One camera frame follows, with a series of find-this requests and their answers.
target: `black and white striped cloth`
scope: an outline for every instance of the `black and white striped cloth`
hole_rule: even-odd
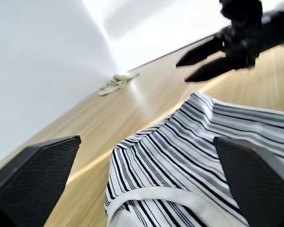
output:
[[[107,226],[248,226],[226,183],[215,136],[248,140],[284,162],[284,112],[193,93],[161,124],[114,148]]]

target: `wooden table surface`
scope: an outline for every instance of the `wooden table surface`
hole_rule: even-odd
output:
[[[113,146],[171,114],[192,91],[234,104],[284,111],[284,48],[261,54],[254,69],[232,71],[206,83],[186,84],[184,78],[199,65],[175,69],[175,63],[193,46],[135,69],[131,73],[139,72],[140,76],[115,93],[91,95],[0,163],[4,165],[28,144],[81,136],[82,145],[66,189],[46,227],[105,226],[104,190]]]

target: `textured black surface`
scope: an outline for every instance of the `textured black surface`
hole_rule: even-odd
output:
[[[284,166],[249,142],[215,138],[231,193],[251,227],[284,226]]]
[[[0,171],[0,226],[44,225],[65,188],[79,145],[76,136],[30,146]]]

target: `clothing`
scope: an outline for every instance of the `clothing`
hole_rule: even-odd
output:
[[[113,150],[107,226],[248,226],[227,185],[213,139],[248,140],[284,163],[284,113],[195,92],[161,124]]]

